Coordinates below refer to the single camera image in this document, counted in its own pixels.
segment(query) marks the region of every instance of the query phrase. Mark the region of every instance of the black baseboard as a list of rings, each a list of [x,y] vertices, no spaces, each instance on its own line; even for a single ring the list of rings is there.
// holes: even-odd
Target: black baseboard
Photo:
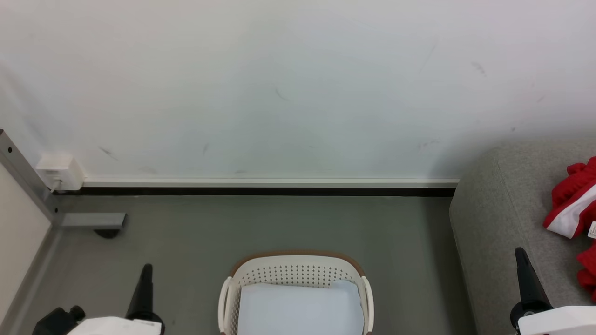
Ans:
[[[452,197],[454,188],[83,187],[62,196],[388,196]]]

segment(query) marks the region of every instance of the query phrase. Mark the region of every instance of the basket handle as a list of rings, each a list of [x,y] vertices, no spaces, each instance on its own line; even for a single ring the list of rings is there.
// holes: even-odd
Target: basket handle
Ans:
[[[367,304],[368,304],[368,329],[367,334],[373,332],[374,326],[374,300],[373,300],[373,290],[371,289],[371,284],[368,282],[368,279],[365,276],[362,276],[362,281],[364,282],[364,289],[367,293]]]
[[[228,294],[229,282],[232,280],[232,277],[228,277],[222,286],[222,290],[219,293],[219,303],[218,303],[218,326],[219,332],[224,334],[224,313],[225,313],[225,296]]]

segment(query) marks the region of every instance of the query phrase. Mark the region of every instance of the gray sofa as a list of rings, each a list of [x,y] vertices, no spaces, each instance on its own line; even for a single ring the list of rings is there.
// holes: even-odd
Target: gray sofa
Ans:
[[[460,180],[451,203],[457,243],[479,335],[513,334],[519,301],[514,249],[524,247],[554,307],[593,305],[578,284],[576,256],[591,239],[547,231],[552,188],[572,163],[596,156],[596,138],[504,144],[484,154]]]

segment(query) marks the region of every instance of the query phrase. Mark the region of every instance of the white cloth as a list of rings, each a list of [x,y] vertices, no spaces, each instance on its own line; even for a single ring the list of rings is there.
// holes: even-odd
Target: white cloth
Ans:
[[[345,280],[331,286],[244,286],[238,335],[362,335],[364,314],[358,287]]]

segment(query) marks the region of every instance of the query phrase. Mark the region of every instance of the gray floor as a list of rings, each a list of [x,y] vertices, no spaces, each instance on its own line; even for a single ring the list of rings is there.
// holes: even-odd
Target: gray floor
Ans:
[[[450,198],[69,197],[72,212],[126,212],[114,240],[66,231],[19,333],[55,307],[123,316],[143,264],[154,266],[166,334],[219,334],[233,264],[256,252],[322,249],[364,268],[376,334],[473,334],[449,225]]]

